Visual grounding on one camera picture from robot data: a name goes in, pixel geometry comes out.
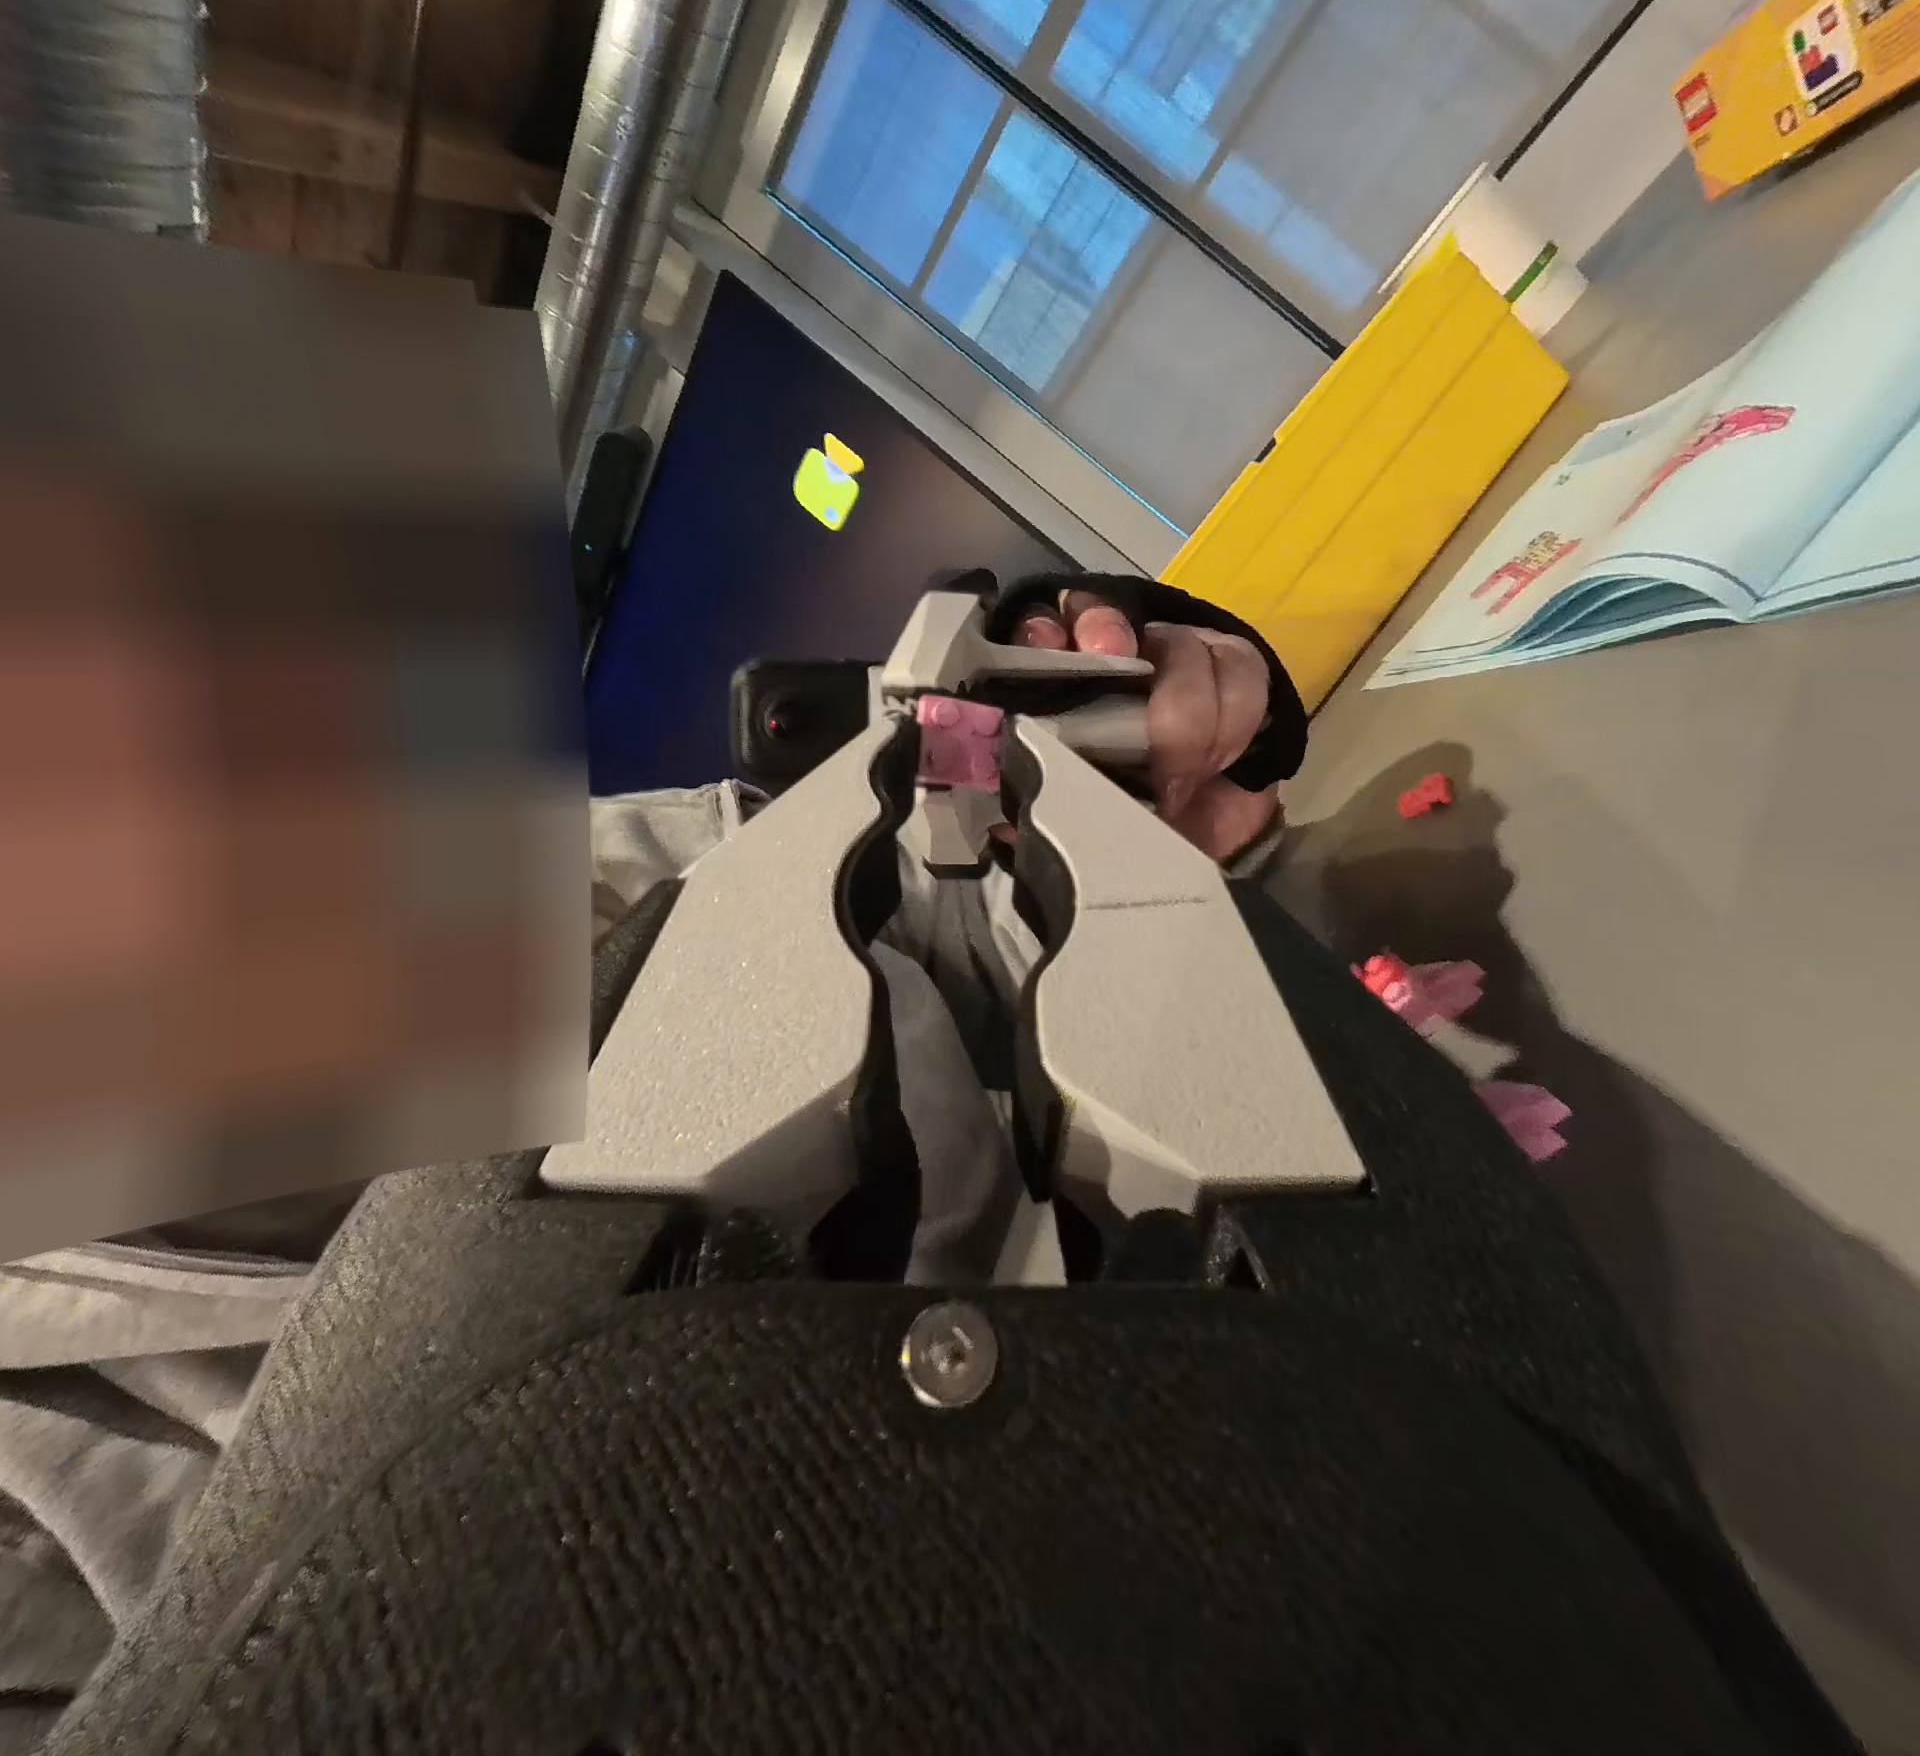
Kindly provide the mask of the large framed window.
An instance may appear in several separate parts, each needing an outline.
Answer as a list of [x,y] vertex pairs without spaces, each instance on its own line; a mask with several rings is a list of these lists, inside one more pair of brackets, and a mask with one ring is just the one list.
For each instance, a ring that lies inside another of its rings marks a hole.
[[1633,0],[830,0],[777,208],[1182,541]]

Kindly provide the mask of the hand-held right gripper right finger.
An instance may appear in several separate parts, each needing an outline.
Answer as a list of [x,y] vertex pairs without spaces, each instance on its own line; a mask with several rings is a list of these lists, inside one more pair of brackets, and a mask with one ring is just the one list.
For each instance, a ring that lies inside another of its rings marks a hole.
[[1021,984],[1016,1137],[1039,1199],[1098,1223],[1354,1196],[1361,1153],[1219,865],[1015,718],[1003,754]]

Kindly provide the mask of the light blue instruction booklet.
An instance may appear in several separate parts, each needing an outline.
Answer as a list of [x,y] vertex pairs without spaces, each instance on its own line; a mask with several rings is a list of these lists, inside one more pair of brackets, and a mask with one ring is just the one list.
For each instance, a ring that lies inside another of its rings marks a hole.
[[1918,575],[1918,178],[1740,351],[1578,440],[1372,689],[1910,590]]

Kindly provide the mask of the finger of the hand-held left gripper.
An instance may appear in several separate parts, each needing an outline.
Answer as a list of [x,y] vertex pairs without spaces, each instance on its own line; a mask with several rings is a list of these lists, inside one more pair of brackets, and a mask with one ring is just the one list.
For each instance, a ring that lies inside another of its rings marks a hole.
[[1153,667],[1140,658],[995,642],[987,609],[965,593],[926,593],[881,665],[881,704],[914,707],[951,695],[988,707],[1078,707],[1146,695]]
[[995,792],[917,795],[917,860],[930,875],[983,875],[1003,822]]

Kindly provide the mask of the white paper cup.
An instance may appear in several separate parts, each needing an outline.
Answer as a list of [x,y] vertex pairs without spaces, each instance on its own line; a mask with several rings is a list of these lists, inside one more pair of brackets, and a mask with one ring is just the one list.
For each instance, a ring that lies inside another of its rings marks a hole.
[[1413,270],[1453,242],[1539,340],[1583,299],[1587,280],[1572,251],[1549,237],[1484,161],[1453,194],[1400,261],[1381,279],[1392,294]]

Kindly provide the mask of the small pink square brick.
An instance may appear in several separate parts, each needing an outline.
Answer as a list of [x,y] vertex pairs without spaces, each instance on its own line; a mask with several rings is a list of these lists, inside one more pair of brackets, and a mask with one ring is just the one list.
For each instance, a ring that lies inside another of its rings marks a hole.
[[1007,715],[995,705],[953,693],[917,697],[916,784],[926,790],[997,792],[1003,774]]

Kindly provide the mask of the black webcam bar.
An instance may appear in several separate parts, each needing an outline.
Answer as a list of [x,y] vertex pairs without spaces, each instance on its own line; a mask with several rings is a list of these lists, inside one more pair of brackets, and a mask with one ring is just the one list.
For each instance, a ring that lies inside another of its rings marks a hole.
[[571,566],[582,650],[588,650],[628,561],[631,526],[654,456],[654,440],[639,426],[600,434],[588,452],[571,524]]

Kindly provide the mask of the stacked yellow plastic bins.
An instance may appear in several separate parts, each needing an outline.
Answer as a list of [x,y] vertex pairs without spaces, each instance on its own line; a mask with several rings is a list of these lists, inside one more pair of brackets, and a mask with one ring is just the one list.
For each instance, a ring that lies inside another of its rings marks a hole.
[[1316,712],[1568,380],[1445,236],[1161,581],[1253,624]]

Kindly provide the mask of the wide ribbed ceiling duct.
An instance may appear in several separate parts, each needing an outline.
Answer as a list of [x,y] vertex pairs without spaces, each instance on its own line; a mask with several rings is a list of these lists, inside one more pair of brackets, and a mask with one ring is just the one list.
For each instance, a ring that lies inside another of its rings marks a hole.
[[206,0],[1,0],[3,208],[204,242]]

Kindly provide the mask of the pastel toy brick assembly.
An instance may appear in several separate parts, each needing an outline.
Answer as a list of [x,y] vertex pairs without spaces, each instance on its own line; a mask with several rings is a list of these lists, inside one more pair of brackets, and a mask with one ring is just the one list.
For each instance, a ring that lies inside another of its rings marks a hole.
[[1500,1077],[1518,1059],[1518,1048],[1482,1037],[1453,1019],[1434,1015],[1413,1023],[1411,1028],[1475,1085]]

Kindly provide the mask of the orange toy brick box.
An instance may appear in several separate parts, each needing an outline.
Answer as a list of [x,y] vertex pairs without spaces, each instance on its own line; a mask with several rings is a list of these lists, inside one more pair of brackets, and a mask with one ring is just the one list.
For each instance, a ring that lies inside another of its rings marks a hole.
[[1918,0],[1752,0],[1672,100],[1702,198],[1810,155],[1918,83]]

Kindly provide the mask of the pink toy brick model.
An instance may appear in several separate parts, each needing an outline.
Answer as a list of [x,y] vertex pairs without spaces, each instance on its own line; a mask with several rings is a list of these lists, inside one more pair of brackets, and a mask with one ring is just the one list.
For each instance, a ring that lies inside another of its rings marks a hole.
[[[1406,964],[1389,952],[1380,952],[1352,965],[1352,974],[1409,1028],[1434,1015],[1467,1027],[1484,994],[1482,968],[1464,960]],[[1512,1077],[1515,1065],[1517,1061],[1492,1080],[1471,1085],[1507,1137],[1541,1165],[1566,1152],[1572,1111],[1549,1089]]]

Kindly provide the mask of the person's left hand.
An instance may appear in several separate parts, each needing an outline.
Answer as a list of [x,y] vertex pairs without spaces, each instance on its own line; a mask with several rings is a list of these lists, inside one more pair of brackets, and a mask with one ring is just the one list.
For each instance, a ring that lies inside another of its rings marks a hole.
[[1234,777],[1269,728],[1269,669],[1245,636],[1166,618],[1138,623],[1081,589],[1022,611],[1010,642],[1152,663],[1143,786],[1156,815],[1215,862],[1240,850],[1285,804],[1283,779],[1256,789]]

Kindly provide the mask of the dark flat screen monitor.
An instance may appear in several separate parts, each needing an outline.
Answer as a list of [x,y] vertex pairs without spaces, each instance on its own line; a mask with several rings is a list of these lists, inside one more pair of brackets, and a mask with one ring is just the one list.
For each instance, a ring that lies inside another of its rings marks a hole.
[[1032,483],[1003,496],[719,273],[588,652],[588,792],[718,780],[739,665],[877,661],[934,578],[974,568],[1134,570]]

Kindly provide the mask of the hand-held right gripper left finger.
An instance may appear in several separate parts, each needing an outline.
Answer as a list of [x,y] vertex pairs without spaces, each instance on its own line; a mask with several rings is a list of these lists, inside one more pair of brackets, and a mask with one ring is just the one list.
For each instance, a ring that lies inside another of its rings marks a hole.
[[877,718],[647,905],[548,1190],[757,1213],[821,1269],[910,1263],[920,1162],[873,943],[916,769],[916,724]]

